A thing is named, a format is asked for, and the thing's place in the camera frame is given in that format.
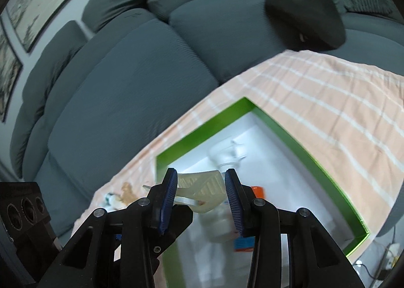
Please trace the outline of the translucent cream plastic clip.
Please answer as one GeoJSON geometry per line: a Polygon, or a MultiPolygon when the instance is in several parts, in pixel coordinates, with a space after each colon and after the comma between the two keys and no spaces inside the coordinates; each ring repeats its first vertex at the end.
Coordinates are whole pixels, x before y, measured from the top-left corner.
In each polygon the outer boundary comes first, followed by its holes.
{"type": "Polygon", "coordinates": [[[177,191],[173,206],[187,205],[193,212],[207,213],[227,198],[225,182],[218,170],[177,172],[177,191]]]}

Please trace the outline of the white plug adapter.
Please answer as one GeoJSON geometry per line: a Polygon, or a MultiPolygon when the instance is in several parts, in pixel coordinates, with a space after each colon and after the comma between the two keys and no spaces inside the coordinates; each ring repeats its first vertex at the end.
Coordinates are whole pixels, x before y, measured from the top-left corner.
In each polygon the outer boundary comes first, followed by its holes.
{"type": "Polygon", "coordinates": [[[220,172],[238,168],[241,161],[246,158],[246,145],[237,143],[231,138],[222,140],[208,151],[208,158],[220,172]]]}

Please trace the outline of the green cardboard box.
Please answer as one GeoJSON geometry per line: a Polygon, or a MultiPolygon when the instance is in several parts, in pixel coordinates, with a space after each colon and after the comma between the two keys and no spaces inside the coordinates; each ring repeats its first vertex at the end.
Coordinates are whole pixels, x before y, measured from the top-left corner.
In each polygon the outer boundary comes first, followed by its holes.
{"type": "MultiPolygon", "coordinates": [[[[350,254],[369,231],[333,177],[276,120],[242,98],[157,157],[157,178],[218,170],[208,151],[233,139],[246,145],[234,168],[255,199],[253,252],[235,252],[228,199],[192,224],[163,254],[167,287],[361,287],[350,254]]],[[[220,172],[225,182],[225,172],[220,172]]]]}

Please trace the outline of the pink striped cloth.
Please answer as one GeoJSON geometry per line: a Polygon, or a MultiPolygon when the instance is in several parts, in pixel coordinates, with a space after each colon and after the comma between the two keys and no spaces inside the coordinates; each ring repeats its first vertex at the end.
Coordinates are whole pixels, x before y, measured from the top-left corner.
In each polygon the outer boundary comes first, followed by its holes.
{"type": "Polygon", "coordinates": [[[375,237],[403,185],[403,76],[310,51],[285,51],[210,93],[111,176],[89,210],[125,182],[141,196],[159,153],[243,97],[318,161],[375,237]]]}

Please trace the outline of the grey sofa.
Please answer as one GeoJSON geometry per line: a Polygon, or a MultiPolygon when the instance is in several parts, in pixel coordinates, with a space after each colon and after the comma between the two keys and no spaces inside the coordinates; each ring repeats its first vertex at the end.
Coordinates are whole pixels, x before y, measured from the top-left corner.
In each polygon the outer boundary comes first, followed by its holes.
{"type": "Polygon", "coordinates": [[[47,44],[22,90],[15,175],[36,182],[59,237],[150,142],[232,78],[285,51],[403,76],[403,18],[347,11],[346,42],[305,49],[265,0],[89,0],[47,44]]]}

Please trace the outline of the white power strip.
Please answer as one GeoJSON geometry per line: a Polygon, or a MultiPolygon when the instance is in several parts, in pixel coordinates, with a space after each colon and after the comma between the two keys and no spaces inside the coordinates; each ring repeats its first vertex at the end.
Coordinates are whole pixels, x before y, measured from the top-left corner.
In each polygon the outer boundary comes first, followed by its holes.
{"type": "Polygon", "coordinates": [[[399,243],[391,243],[388,245],[379,273],[381,280],[385,280],[388,275],[391,274],[400,257],[400,250],[399,243]]]}

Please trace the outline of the black headrest cushion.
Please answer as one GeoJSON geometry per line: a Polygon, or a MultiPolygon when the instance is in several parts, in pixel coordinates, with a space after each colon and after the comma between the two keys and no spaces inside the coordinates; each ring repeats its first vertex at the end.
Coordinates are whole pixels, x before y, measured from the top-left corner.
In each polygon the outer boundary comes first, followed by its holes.
{"type": "Polygon", "coordinates": [[[346,30],[333,0],[265,0],[266,15],[290,27],[302,47],[335,50],[346,42],[346,30]]]}

